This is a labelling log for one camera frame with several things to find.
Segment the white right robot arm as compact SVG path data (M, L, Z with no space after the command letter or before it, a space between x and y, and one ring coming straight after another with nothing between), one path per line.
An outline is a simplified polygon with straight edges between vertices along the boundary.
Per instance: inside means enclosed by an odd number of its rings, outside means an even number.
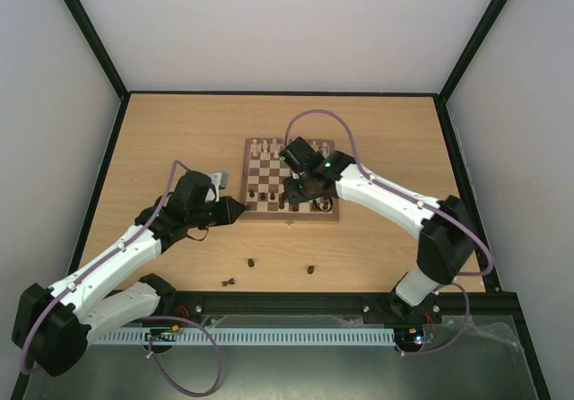
M395 223L418 240L415 266L393 289L393 314L413 319L422 302L450 284L474 252L473 230L464 203L414 193L362 167L340 151L324 157L312 149L284 149L279 157L292 175L283 181L285 198L300 204L319 198L358 204Z

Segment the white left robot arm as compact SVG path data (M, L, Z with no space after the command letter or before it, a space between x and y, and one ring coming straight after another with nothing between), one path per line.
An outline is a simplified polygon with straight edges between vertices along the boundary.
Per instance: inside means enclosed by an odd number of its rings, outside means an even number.
M221 196L229 175L188 170L170 178L154 205L143 209L121 237L92 261L43 287L37 283L21 295L12 341L21 348L20 370L40 367L59 376L78 362L102 335L135 319L171 306L172 287L150 275L126 291L112 290L136 269L187 238L192 229L233 224L245 206Z

